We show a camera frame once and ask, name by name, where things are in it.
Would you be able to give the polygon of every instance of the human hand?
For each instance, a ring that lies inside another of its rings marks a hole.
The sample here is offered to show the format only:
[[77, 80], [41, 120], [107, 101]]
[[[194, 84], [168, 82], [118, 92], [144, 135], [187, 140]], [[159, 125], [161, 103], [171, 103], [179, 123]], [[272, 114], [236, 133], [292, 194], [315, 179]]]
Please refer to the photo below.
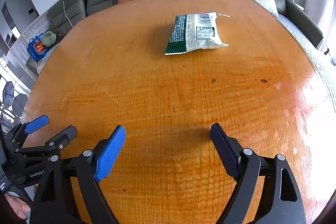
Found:
[[27, 217], [24, 213], [30, 212], [30, 207], [27, 203], [25, 203], [22, 199], [12, 196], [8, 193], [5, 193], [5, 198], [7, 199], [8, 203], [16, 213], [16, 215], [25, 220]]

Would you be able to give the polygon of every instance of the green hat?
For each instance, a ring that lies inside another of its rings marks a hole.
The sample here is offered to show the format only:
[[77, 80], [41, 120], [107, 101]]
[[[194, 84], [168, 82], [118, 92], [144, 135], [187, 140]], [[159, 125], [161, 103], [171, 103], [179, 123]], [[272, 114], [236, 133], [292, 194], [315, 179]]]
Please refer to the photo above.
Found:
[[41, 43], [46, 47], [50, 47], [56, 42], [56, 34], [53, 31], [46, 31], [41, 39]]

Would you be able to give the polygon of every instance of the umbrella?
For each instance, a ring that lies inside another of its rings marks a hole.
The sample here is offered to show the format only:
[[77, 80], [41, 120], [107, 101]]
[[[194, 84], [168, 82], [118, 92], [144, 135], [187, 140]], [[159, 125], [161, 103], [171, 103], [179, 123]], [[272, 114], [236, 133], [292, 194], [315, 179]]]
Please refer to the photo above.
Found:
[[25, 108], [28, 96], [26, 94], [19, 94], [16, 96], [12, 103], [13, 113], [17, 117], [21, 117]]
[[7, 82], [2, 92], [2, 102], [6, 108], [10, 107], [14, 99], [14, 85]]

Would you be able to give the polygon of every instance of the blue gripper pad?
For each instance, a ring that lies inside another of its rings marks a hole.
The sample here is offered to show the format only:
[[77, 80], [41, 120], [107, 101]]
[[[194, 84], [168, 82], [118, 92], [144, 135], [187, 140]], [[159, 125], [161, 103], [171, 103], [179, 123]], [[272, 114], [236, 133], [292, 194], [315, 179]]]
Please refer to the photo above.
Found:
[[233, 147], [219, 123], [214, 123], [211, 126], [210, 137], [224, 165], [226, 173], [236, 180], [239, 176], [238, 160], [240, 155]]
[[24, 129], [25, 133], [32, 134], [35, 131], [37, 131], [38, 129], [47, 125], [48, 122], [49, 122], [48, 116], [47, 115], [42, 115], [42, 116], [36, 118], [34, 121], [31, 121], [30, 123], [28, 123], [26, 125], [26, 128]]
[[106, 145], [105, 149], [97, 160], [97, 171], [94, 175], [97, 182], [101, 182], [102, 179], [106, 178], [109, 175], [125, 143], [125, 140], [125, 129], [122, 126], [118, 126], [114, 130], [112, 138], [110, 139], [109, 143]]

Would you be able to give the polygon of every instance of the metal screw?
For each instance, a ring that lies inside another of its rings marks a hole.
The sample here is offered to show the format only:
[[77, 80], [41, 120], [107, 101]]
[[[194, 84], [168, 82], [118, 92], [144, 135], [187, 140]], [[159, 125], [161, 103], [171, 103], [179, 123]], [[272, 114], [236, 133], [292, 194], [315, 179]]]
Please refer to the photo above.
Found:
[[85, 150], [84, 152], [83, 152], [83, 156], [84, 157], [90, 157], [92, 155], [92, 151], [91, 150]]
[[279, 160], [285, 160], [285, 156], [284, 156], [283, 154], [278, 154], [278, 155], [277, 155], [277, 158], [278, 158]]
[[51, 158], [50, 158], [51, 161], [57, 161], [58, 160], [58, 156], [57, 155], [53, 155]]
[[244, 152], [245, 155], [248, 155], [248, 156], [252, 155], [252, 153], [253, 153], [252, 150], [249, 149], [249, 148], [245, 148], [245, 149], [243, 150], [243, 152]]

